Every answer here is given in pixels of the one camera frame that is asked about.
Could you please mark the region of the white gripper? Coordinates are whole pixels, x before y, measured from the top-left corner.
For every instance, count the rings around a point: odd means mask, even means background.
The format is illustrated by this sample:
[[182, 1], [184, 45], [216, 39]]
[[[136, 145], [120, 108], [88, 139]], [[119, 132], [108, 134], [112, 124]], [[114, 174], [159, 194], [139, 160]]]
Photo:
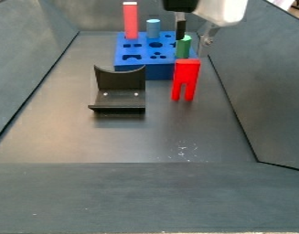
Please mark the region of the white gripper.
[[[249, 0], [199, 0], [192, 13], [207, 20], [196, 31], [199, 39], [198, 56], [200, 58], [208, 54], [208, 48], [220, 29], [219, 27], [232, 26], [242, 20], [247, 3]], [[186, 16], [183, 12], [175, 13], [175, 21], [176, 40], [182, 40], [186, 32]]]

